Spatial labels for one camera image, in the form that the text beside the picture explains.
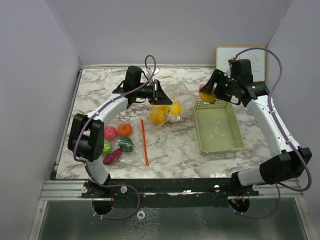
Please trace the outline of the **yellow mango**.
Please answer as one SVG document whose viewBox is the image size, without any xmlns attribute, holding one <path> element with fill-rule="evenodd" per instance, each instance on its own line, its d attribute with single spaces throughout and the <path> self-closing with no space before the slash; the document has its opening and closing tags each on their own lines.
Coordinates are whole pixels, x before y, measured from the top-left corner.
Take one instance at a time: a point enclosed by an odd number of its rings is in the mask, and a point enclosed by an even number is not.
<svg viewBox="0 0 320 240">
<path fill-rule="evenodd" d="M 151 111 L 167 115 L 172 109 L 172 105 L 151 105 Z"/>
</svg>

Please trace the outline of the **yellow lemon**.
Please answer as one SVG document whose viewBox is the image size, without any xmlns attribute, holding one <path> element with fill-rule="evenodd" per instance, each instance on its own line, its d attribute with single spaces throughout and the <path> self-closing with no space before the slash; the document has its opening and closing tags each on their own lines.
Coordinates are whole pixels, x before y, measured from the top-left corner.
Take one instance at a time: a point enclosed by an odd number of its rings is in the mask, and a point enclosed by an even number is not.
<svg viewBox="0 0 320 240">
<path fill-rule="evenodd" d="M 168 107 L 167 113 L 172 116 L 179 116 L 181 114 L 181 107 L 178 103 L 173 103 Z"/>
</svg>

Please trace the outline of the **orange bell pepper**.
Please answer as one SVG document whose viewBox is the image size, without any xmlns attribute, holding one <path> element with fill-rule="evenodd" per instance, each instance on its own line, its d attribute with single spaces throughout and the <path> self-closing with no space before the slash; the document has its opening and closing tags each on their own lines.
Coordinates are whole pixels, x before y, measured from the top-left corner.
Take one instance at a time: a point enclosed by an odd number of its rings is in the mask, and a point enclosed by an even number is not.
<svg viewBox="0 0 320 240">
<path fill-rule="evenodd" d="M 154 124 L 162 124 L 166 121 L 165 114 L 162 111 L 152 111 L 149 119 Z"/>
</svg>

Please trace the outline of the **orange yellow peach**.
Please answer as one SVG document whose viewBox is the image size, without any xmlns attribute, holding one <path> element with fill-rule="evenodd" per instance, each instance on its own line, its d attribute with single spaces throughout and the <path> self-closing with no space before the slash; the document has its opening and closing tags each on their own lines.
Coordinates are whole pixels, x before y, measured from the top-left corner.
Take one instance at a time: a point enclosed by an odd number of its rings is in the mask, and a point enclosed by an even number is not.
<svg viewBox="0 0 320 240">
<path fill-rule="evenodd" d="M 216 101 L 216 96 L 214 94 L 215 92 L 215 88 L 212 88 L 212 91 L 210 94 L 207 93 L 203 93 L 199 91 L 199 97 L 202 101 L 209 103 L 209 104 L 213 104 Z"/>
</svg>

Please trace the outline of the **clear bag of white discs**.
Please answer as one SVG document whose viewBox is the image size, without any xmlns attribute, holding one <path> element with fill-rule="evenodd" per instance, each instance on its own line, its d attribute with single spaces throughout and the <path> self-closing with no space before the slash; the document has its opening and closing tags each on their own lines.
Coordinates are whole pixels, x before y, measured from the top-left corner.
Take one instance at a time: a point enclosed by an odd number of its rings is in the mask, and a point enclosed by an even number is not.
<svg viewBox="0 0 320 240">
<path fill-rule="evenodd" d="M 148 117 L 153 124 L 179 122 L 195 105 L 195 98 L 182 82 L 165 87 L 164 93 L 170 98 L 172 104 L 151 105 Z"/>
</svg>

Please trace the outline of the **orange tangerine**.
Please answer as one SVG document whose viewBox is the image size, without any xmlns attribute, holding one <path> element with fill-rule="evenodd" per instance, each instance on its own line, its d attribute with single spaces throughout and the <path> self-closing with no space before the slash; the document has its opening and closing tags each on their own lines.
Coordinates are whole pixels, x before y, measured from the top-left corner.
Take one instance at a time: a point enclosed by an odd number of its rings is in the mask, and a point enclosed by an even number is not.
<svg viewBox="0 0 320 240">
<path fill-rule="evenodd" d="M 121 137 L 129 137 L 133 133 L 133 127 L 130 123 L 122 123 L 117 127 L 117 133 Z"/>
</svg>

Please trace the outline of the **dark green lime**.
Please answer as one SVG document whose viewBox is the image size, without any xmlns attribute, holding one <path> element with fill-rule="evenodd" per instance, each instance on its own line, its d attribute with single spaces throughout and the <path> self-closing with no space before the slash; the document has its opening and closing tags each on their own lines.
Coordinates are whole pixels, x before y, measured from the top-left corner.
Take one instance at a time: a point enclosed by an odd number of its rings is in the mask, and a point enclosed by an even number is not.
<svg viewBox="0 0 320 240">
<path fill-rule="evenodd" d="M 118 145 L 125 153 L 131 153 L 135 148 L 133 141 L 129 137 L 121 137 L 118 140 Z"/>
</svg>

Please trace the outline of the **clear zip bag orange zipper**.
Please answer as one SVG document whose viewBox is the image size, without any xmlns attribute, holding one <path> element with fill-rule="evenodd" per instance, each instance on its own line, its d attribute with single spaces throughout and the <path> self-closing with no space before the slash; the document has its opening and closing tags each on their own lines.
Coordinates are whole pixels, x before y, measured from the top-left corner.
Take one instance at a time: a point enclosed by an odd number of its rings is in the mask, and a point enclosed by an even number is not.
<svg viewBox="0 0 320 240">
<path fill-rule="evenodd" d="M 148 167 L 150 163 L 143 119 L 113 121 L 106 125 L 101 159 L 105 166 L 122 163 Z"/>
</svg>

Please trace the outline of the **red apple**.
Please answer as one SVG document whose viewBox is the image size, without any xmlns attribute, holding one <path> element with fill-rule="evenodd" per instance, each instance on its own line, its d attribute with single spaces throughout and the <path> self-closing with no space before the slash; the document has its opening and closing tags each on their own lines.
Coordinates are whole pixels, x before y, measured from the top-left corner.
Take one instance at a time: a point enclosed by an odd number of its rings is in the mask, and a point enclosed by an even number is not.
<svg viewBox="0 0 320 240">
<path fill-rule="evenodd" d="M 104 139 L 108 141 L 114 141 L 117 138 L 117 129 L 113 126 L 107 125 L 104 128 Z"/>
</svg>

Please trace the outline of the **green apple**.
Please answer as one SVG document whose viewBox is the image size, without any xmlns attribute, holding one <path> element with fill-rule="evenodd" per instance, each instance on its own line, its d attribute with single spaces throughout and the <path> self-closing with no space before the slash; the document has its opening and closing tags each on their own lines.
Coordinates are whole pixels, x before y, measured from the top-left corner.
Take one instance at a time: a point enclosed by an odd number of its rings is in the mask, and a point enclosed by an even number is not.
<svg viewBox="0 0 320 240">
<path fill-rule="evenodd" d="M 101 155 L 103 157 L 106 157 L 107 155 L 109 155 L 112 152 L 112 147 L 113 147 L 112 143 L 109 140 L 105 139 L 104 145 L 103 145 L 103 151 Z"/>
</svg>

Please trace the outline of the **purple sweet potato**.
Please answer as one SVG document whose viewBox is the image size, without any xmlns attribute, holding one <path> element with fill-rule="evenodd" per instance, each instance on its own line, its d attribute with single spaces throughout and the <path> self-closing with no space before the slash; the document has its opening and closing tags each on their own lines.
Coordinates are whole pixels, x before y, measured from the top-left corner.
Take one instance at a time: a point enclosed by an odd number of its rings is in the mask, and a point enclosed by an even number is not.
<svg viewBox="0 0 320 240">
<path fill-rule="evenodd" d="M 120 159 L 122 153 L 123 153 L 123 150 L 121 148 L 116 149 L 115 151 L 113 151 L 103 159 L 102 161 L 103 164 L 104 165 L 114 164 Z"/>
</svg>

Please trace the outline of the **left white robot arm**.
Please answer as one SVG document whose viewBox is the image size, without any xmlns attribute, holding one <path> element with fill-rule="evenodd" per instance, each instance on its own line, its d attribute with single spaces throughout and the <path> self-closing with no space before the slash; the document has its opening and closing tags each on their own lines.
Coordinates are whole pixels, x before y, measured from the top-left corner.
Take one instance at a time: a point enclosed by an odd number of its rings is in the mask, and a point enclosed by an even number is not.
<svg viewBox="0 0 320 240">
<path fill-rule="evenodd" d="M 103 166 L 104 129 L 119 115 L 134 104 L 137 98 L 148 99 L 152 105 L 171 105 L 172 101 L 164 93 L 160 82 L 154 76 L 160 71 L 146 68 L 146 82 L 141 82 L 144 71 L 137 66 L 129 66 L 124 80 L 112 91 L 111 96 L 101 106 L 88 114 L 73 117 L 67 148 L 72 151 L 77 162 L 85 164 L 89 180 L 94 183 L 97 196 L 106 197 L 111 190 L 107 182 L 110 174 Z"/>
</svg>

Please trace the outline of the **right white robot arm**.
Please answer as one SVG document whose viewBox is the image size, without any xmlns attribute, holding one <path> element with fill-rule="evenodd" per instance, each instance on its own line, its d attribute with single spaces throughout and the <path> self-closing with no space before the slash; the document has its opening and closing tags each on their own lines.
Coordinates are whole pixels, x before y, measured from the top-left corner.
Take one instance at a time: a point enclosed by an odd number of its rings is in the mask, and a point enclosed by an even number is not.
<svg viewBox="0 0 320 240">
<path fill-rule="evenodd" d="M 257 121 L 271 156 L 257 167 L 233 173 L 230 191 L 240 196 L 251 185 L 283 184 L 300 177 L 312 157 L 311 150 L 301 147 L 290 134 L 277 113 L 267 85 L 254 81 L 250 60 L 230 60 L 229 66 L 230 75 L 215 69 L 199 91 L 225 102 L 235 97 Z"/>
</svg>

